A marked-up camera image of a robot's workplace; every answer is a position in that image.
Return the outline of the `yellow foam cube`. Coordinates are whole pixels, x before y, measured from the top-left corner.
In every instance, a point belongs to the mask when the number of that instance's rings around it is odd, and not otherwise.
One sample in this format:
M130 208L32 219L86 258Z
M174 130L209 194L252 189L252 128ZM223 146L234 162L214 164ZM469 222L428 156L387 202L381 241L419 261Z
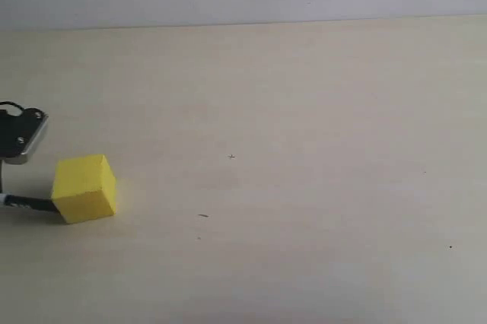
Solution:
M103 154L61 160L51 194L64 221L77 224L116 213L116 177Z

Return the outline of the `black and white whiteboard marker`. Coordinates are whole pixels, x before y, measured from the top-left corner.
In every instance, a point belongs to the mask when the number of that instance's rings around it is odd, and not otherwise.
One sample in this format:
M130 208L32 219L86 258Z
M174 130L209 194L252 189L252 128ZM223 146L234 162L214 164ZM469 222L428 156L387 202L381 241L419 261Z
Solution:
M36 199L25 196L1 194L1 206L9 208L26 208L34 211L59 213L58 208L50 199Z

